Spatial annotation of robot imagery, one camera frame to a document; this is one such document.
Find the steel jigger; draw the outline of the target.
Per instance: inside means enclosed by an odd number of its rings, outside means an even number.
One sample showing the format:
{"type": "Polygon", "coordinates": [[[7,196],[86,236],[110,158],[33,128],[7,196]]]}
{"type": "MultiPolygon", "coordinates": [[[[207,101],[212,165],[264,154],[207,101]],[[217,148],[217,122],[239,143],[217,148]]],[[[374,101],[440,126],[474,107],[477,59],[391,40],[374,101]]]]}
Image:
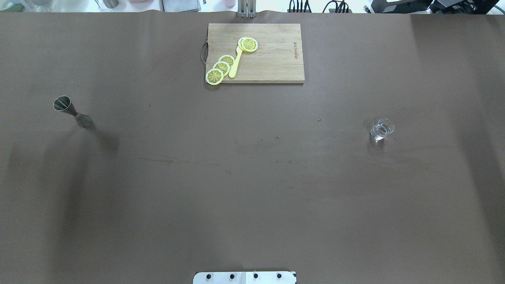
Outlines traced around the steel jigger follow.
{"type": "Polygon", "coordinates": [[[75,110],[74,104],[68,96],[59,96],[56,98],[53,102],[53,108],[56,111],[73,116],[81,128],[86,128],[92,123],[92,119],[89,116],[79,113],[75,110]]]}

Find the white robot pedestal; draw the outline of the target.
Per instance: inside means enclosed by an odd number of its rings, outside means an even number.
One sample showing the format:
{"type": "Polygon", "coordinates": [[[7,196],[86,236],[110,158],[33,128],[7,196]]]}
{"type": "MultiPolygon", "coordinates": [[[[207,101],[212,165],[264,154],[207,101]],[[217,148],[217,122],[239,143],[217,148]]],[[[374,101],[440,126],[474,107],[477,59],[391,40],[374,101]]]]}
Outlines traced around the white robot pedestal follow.
{"type": "Polygon", "coordinates": [[[201,272],[193,284],[297,284],[297,277],[291,271],[201,272]]]}

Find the aluminium frame post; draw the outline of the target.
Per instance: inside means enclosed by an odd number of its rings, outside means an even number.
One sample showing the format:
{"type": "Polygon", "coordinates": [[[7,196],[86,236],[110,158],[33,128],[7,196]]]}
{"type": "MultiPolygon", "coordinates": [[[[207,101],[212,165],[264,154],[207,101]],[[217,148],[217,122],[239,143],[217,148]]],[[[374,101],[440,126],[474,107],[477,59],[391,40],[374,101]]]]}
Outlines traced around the aluminium frame post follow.
{"type": "Polygon", "coordinates": [[[237,0],[238,18],[256,18],[256,0],[237,0]]]}

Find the lemon slice on knife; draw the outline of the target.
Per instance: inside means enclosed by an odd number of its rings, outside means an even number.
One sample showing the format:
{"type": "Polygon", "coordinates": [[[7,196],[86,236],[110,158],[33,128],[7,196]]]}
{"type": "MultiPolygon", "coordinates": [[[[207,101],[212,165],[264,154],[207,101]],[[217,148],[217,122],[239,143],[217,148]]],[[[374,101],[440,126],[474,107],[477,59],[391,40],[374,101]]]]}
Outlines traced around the lemon slice on knife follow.
{"type": "Polygon", "coordinates": [[[241,37],[238,47],[245,52],[255,52],[258,49],[258,41],[252,37],[241,37]]]}

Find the black box with label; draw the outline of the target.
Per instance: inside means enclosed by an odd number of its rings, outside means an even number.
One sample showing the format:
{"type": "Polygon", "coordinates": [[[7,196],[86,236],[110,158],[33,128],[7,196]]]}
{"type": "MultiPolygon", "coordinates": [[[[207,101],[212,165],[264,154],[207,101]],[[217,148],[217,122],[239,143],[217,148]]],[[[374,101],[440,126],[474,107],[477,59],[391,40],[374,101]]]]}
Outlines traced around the black box with label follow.
{"type": "Polygon", "coordinates": [[[432,0],[372,0],[371,8],[375,14],[411,14],[426,11],[432,0]]]}

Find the clear glass measuring cup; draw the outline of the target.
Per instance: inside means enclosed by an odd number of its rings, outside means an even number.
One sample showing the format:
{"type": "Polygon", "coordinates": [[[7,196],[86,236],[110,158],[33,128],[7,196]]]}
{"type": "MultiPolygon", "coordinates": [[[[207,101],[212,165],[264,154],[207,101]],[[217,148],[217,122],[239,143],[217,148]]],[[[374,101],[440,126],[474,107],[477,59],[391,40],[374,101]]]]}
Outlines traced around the clear glass measuring cup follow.
{"type": "Polygon", "coordinates": [[[395,123],[388,118],[382,118],[374,122],[369,135],[375,142],[380,142],[391,135],[393,131],[395,131],[395,123]]]}

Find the silver metal tray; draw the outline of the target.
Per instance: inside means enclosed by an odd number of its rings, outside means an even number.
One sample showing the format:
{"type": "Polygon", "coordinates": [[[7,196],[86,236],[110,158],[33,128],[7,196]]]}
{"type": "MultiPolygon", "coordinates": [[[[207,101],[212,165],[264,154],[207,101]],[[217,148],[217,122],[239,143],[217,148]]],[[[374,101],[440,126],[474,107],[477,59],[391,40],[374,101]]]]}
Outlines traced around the silver metal tray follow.
{"type": "Polygon", "coordinates": [[[163,11],[176,12],[198,12],[201,10],[199,0],[161,0],[163,11]]]}

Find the bamboo cutting board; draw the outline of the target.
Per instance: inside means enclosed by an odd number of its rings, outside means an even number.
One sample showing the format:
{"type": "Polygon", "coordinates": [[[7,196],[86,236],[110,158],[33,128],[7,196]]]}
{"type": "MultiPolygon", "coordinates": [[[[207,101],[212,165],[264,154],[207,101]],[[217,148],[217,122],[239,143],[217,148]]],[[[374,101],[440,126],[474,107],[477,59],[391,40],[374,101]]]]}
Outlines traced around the bamboo cutting board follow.
{"type": "Polygon", "coordinates": [[[223,55],[236,56],[238,40],[254,38],[258,48],[243,52],[234,78],[223,83],[305,82],[303,43],[300,24],[210,23],[206,71],[223,55]]]}

